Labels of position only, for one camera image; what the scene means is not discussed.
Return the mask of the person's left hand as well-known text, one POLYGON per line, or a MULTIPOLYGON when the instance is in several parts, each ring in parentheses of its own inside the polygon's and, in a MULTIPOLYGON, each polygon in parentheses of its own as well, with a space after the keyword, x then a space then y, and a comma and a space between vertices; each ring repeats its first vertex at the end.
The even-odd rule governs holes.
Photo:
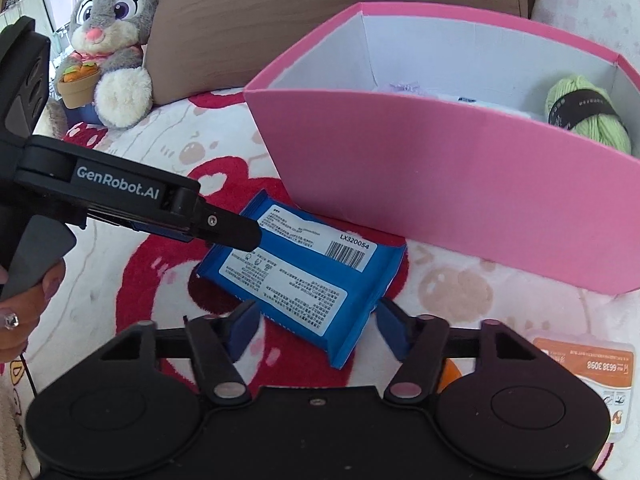
POLYGON ((44 274, 34 287, 1 303, 1 362, 16 359, 28 346, 32 332, 40 323, 41 315, 58 292, 65 278, 63 259, 44 274))

